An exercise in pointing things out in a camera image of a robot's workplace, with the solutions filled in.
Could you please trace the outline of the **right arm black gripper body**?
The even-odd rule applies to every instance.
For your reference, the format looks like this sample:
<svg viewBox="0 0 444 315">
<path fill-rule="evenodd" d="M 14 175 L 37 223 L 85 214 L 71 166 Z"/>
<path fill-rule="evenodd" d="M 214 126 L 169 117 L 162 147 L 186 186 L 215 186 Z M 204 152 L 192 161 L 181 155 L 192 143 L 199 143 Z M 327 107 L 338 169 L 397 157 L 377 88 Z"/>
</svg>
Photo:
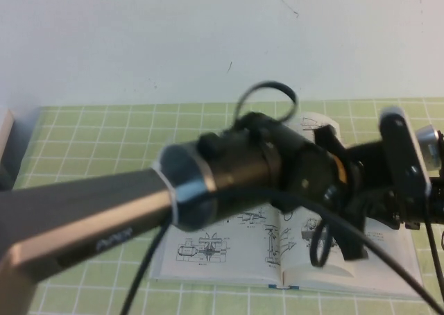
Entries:
<svg viewBox="0 0 444 315">
<path fill-rule="evenodd" d="M 406 224 L 406 228 L 419 229 L 419 225 L 425 222 L 425 211 L 428 212 L 429 220 L 433 224 L 443 225 L 443 190 L 433 189 L 428 199 L 426 207 L 421 203 L 414 203 L 401 195 L 394 196 L 395 217 L 401 223 Z"/>
</svg>

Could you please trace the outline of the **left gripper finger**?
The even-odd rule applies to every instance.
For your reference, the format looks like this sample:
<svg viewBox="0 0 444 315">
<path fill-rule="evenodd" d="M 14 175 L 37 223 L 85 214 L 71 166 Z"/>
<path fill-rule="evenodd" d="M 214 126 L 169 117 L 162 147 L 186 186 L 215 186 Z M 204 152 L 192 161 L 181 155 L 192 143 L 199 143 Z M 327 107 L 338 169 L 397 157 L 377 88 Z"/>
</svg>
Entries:
<svg viewBox="0 0 444 315">
<path fill-rule="evenodd" d="M 362 243 L 358 242 L 344 227 L 336 229 L 336 242 L 345 261 L 368 259 L 368 253 Z"/>
</svg>

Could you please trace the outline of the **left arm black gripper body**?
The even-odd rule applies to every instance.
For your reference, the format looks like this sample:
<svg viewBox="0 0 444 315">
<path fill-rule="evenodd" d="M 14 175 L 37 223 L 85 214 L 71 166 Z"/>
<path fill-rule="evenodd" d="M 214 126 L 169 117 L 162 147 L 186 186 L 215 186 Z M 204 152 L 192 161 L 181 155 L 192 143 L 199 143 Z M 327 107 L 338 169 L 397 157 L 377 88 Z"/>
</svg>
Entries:
<svg viewBox="0 0 444 315">
<path fill-rule="evenodd" d="M 298 200 L 278 200 L 277 208 L 289 213 L 311 201 L 363 230 L 365 216 L 353 199 L 358 184 L 350 156 L 337 138 L 298 139 L 284 152 L 279 181 L 279 190 L 296 195 Z"/>
</svg>

